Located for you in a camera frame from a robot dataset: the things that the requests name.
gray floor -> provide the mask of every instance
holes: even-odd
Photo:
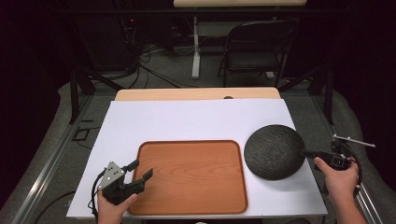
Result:
[[[191,78],[191,54],[157,50],[142,57],[142,65],[157,72],[156,76],[140,69],[139,77],[135,73],[114,81],[124,88],[128,88],[138,77],[131,88],[174,88],[173,85],[163,80],[164,76],[167,76],[172,78],[168,78],[169,81],[181,88],[221,87],[222,77],[217,77],[220,59],[218,54],[203,53],[200,78],[193,80]],[[115,78],[118,75],[112,73],[106,74],[106,77]],[[2,223],[34,223],[40,212],[51,201],[67,192],[76,190],[109,103],[116,94],[103,83],[98,81],[93,83],[97,88],[97,93],[94,96],[81,94],[79,100],[82,111],[74,125],[68,124],[71,115],[68,85],[59,89],[62,96],[61,105],[29,169],[2,208],[0,212]],[[234,75],[229,78],[228,84],[229,87],[271,86],[272,81],[267,80],[265,76]],[[285,99],[297,132],[304,139],[307,148],[330,151],[333,133],[362,140],[360,125],[341,95],[337,92],[334,95],[333,119],[335,125],[332,126],[323,117],[321,97],[309,96],[305,88],[306,83],[302,83],[293,91],[282,93],[282,98]],[[81,129],[85,129],[86,132],[89,130],[87,138],[85,141],[73,141],[75,134]],[[376,169],[367,159],[364,147],[353,145],[352,148],[363,164],[364,173],[364,194],[358,197],[357,203],[363,204],[361,210],[371,223],[392,223],[392,220],[395,219],[395,192],[380,179]],[[315,170],[313,172],[321,186],[323,184],[322,174]],[[65,205],[72,198],[73,194],[53,204],[38,223],[93,223],[92,221],[65,217],[67,212]],[[324,200],[329,210],[326,223],[334,223],[332,205],[327,199]],[[321,217],[308,217],[308,219],[312,223],[321,222]],[[275,224],[285,223],[287,220],[290,218],[264,219],[262,222]],[[142,221],[131,220],[125,223],[140,222]]]

table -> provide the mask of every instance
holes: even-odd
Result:
[[[175,0],[174,7],[303,7],[306,0]],[[199,78],[200,48],[199,36],[226,36],[241,21],[198,22],[194,17],[194,59],[192,78]]]
[[[233,99],[224,100],[227,96]],[[275,88],[119,91],[107,111],[67,216],[92,219],[87,203],[91,199],[94,179],[109,161],[119,166],[129,164],[136,158],[142,143],[152,140],[232,139],[243,150],[251,133],[274,123],[294,128],[289,110]],[[248,207],[242,214],[132,217],[125,213],[124,217],[265,218],[327,214],[307,160],[295,175],[279,181],[258,178],[245,163],[243,169]],[[132,179],[132,174],[125,176],[125,180],[128,179]]]

office chair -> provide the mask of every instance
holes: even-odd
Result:
[[[227,35],[218,77],[228,73],[274,72],[275,87],[282,77],[288,52],[297,30],[296,21],[250,21],[235,26]]]

wooden tray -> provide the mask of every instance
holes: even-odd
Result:
[[[150,168],[128,210],[135,216],[241,214],[248,208],[240,148],[235,141],[147,142],[133,180]]]

dark gray ball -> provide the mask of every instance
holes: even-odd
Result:
[[[245,145],[249,170],[267,180],[279,180],[296,173],[304,163],[300,155],[304,141],[284,125],[268,125],[252,134]]]

